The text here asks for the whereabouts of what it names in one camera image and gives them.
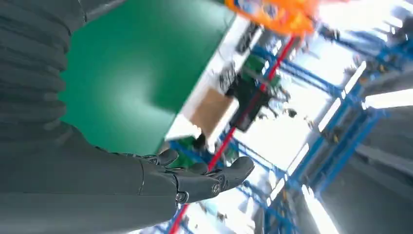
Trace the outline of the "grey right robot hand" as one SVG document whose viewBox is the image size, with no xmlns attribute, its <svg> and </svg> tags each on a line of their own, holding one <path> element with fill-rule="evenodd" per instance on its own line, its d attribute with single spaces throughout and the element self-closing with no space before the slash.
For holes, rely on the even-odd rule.
<svg viewBox="0 0 413 234">
<path fill-rule="evenodd" d="M 167 169 L 89 144 L 75 128 L 0 129 L 3 234 L 125 233 L 173 218 L 178 204 L 216 197 L 252 172 L 231 166 Z"/>
</svg>

